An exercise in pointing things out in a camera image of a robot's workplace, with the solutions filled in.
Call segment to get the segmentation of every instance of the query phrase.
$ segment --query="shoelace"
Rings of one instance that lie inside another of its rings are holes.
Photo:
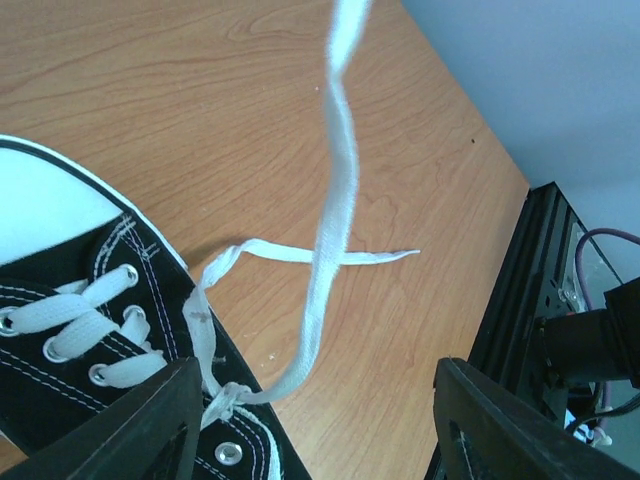
[[[242,404],[261,404],[279,400],[297,389],[308,378],[317,359],[324,317],[333,279],[341,265],[373,265],[392,262],[418,250],[395,253],[347,253],[347,243],[358,190],[358,154],[353,120],[342,85],[342,75],[356,49],[368,16],[371,0],[337,0],[327,42],[325,118],[332,158],[329,191],[318,225],[313,251],[251,239],[227,249],[209,264],[200,282],[185,302],[186,319],[194,355],[198,358],[203,390],[213,400],[207,406],[201,428],[217,419],[228,420]],[[311,278],[300,326],[300,340],[294,359],[279,380],[262,392],[252,392],[237,383],[220,385],[211,366],[216,349],[216,333],[205,290],[212,287],[233,266],[243,252],[284,262],[311,263]],[[91,285],[61,287],[59,294],[23,307],[0,311],[11,321],[3,326],[5,336],[27,334],[67,324],[44,347],[45,356],[55,362],[76,358],[117,331],[146,353],[112,365],[96,365],[89,372],[91,380],[103,386],[128,388],[137,385],[162,369],[166,361],[146,341],[149,324],[140,309],[125,311],[122,326],[102,315],[97,308],[106,304],[137,281],[137,272],[128,265],[96,279]],[[245,416],[251,416],[244,409]],[[265,429],[274,444],[274,439]],[[280,478],[279,460],[270,465],[269,478]]]

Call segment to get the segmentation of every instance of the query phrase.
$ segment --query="blue wall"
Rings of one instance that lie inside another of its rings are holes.
[[[532,186],[640,234],[640,1],[404,0]],[[623,280],[640,248],[599,242]]]

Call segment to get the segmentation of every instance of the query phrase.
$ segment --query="wood surface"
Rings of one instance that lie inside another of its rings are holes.
[[[325,0],[4,0],[1,125],[133,200],[198,277],[247,237],[312,247],[329,161]],[[438,358],[466,357],[527,185],[399,1],[346,86],[361,154],[353,250],[309,381],[275,409],[317,479],[422,479]],[[307,266],[243,257],[209,298],[263,385],[297,342]],[[4,444],[0,465],[20,457]]]

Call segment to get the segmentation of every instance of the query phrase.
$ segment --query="eyelet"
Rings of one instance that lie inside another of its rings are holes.
[[[215,457],[222,465],[231,467],[242,460],[242,448],[237,443],[223,442],[216,447]]]
[[[0,308],[0,337],[10,338],[10,337],[16,337],[20,335],[13,328],[7,325],[9,314],[17,309],[18,307]]]
[[[107,367],[107,365],[105,365],[104,363],[96,363],[95,365],[91,366],[91,368],[89,369],[89,380],[91,380],[91,383],[99,387],[109,386],[109,384],[100,373],[100,371],[105,367]]]
[[[127,270],[127,277],[129,277],[129,287],[133,287],[138,283],[138,278],[140,278],[140,276],[138,275],[138,270],[136,270],[136,267],[134,267],[133,265],[129,265],[128,263],[125,263],[124,265],[122,265],[121,268],[124,268]]]
[[[131,317],[131,315],[135,315],[138,318],[142,318],[142,320],[146,320],[147,318],[147,314],[145,313],[144,309],[139,305],[129,305],[127,308],[124,309],[124,312],[122,312],[122,317],[125,320]]]
[[[50,337],[46,342],[44,342],[44,345],[42,345],[42,353],[44,354],[44,358],[49,360],[51,363],[64,363],[69,359],[67,357],[58,355],[51,345],[55,338],[56,337]]]

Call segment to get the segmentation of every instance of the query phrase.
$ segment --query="shoe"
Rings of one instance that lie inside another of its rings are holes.
[[[358,157],[341,77],[369,4],[339,0],[334,9],[325,96],[333,168],[313,252],[251,239],[195,283],[162,234],[112,187],[53,150],[0,136],[0,178],[11,199],[0,207],[0,430],[25,453],[66,435],[168,362],[193,356],[204,392],[193,478],[310,478],[269,404],[309,376],[340,266],[418,253],[346,253]],[[311,264],[297,353],[265,391],[205,295],[242,252]],[[216,453],[223,450],[231,454]]]

